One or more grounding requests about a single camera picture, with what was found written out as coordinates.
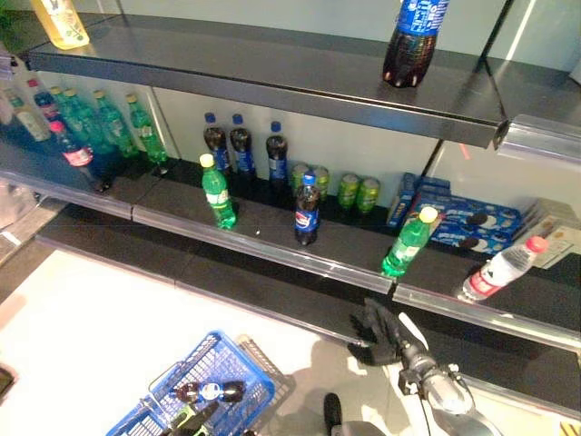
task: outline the green soda can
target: green soda can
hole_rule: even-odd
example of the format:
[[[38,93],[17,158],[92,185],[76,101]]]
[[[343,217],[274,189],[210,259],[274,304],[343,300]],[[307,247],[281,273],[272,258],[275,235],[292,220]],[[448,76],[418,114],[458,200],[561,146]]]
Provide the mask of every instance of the green soda can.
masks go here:
[[[371,212],[379,197],[379,181],[373,177],[368,177],[361,183],[357,192],[357,208],[360,213]]]
[[[315,184],[320,191],[320,200],[324,202],[327,199],[327,191],[329,190],[329,171],[324,166],[317,165],[313,172],[315,173]]]
[[[348,211],[355,203],[357,191],[359,189],[359,177],[353,173],[348,173],[341,177],[337,201],[339,206]]]
[[[292,194],[296,197],[297,193],[299,192],[299,188],[302,185],[302,176],[309,171],[309,166],[307,166],[303,162],[298,162],[292,167],[292,178],[291,178],[291,187],[292,187]]]

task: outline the oreo box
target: oreo box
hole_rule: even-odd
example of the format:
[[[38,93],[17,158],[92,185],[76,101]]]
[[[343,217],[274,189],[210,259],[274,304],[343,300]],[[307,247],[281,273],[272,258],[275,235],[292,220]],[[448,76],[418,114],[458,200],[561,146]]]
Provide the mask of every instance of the oreo box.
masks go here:
[[[512,245],[509,234],[448,220],[442,221],[430,239],[437,243],[486,254],[496,254]]]

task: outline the drink bottle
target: drink bottle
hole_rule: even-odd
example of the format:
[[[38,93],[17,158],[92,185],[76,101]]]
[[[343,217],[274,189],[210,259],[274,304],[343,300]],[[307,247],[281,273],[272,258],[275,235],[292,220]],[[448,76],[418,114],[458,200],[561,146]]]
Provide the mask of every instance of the drink bottle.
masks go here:
[[[203,131],[203,139],[214,156],[216,168],[226,175],[231,174],[230,156],[226,146],[226,132],[216,125],[216,116],[212,112],[204,115],[206,128]]]
[[[490,262],[464,281],[458,298],[469,302],[488,298],[530,270],[537,255],[547,247],[547,240],[532,236],[526,243],[513,245],[497,253]]]
[[[449,0],[403,0],[383,63],[383,80],[404,88],[418,86],[436,48]]]
[[[101,116],[101,123],[107,141],[116,144],[123,157],[132,158],[137,156],[139,149],[133,143],[133,138],[119,109],[107,100],[103,91],[95,91],[93,96],[99,106],[99,115]]]
[[[200,156],[200,164],[203,167],[202,187],[214,212],[216,223],[222,229],[231,229],[236,224],[236,214],[228,195],[226,178],[216,169],[214,157],[211,154]]]
[[[397,241],[381,265],[383,272],[390,277],[400,277],[406,273],[411,261],[429,239],[429,225],[438,218],[433,207],[424,207],[417,220],[407,223],[399,233]]]
[[[266,151],[269,154],[269,170],[271,188],[279,193],[287,185],[287,152],[289,146],[287,140],[280,134],[281,123],[273,121],[271,123],[273,133],[266,140]]]
[[[252,159],[252,135],[242,126],[242,115],[233,115],[232,122],[236,128],[230,131],[230,142],[236,155],[238,174],[253,179],[256,177],[256,169]]]
[[[315,174],[308,171],[302,176],[295,211],[294,235],[301,245],[309,245],[317,240],[319,200],[320,191],[316,186]]]

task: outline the shelf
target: shelf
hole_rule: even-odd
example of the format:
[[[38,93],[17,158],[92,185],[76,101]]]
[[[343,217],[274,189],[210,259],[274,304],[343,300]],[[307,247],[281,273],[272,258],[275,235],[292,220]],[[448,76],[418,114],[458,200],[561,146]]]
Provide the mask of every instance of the shelf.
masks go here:
[[[358,341],[350,316],[360,317],[363,298],[371,295],[362,288],[74,205],[47,224],[38,239],[341,342]],[[385,296],[376,298],[386,301]],[[472,381],[478,388],[492,388],[578,419],[581,388],[574,353],[404,305],[394,310],[405,310],[434,356],[442,363],[458,363],[463,373],[478,379]]]
[[[29,53],[35,70],[159,86],[486,147],[504,121],[478,58],[437,51],[423,84],[380,80],[386,44],[141,15],[89,29],[91,44]]]

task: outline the cola bottle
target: cola bottle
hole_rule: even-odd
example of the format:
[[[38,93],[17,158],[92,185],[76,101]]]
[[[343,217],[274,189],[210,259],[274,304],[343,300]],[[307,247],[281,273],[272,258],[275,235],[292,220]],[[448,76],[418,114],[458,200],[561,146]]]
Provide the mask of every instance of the cola bottle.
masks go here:
[[[315,182],[315,173],[306,172],[302,176],[302,186],[297,195],[294,235],[301,245],[309,245],[317,240],[320,190]]]
[[[449,0],[403,0],[398,23],[383,62],[383,80],[405,88],[418,86],[434,54]]]

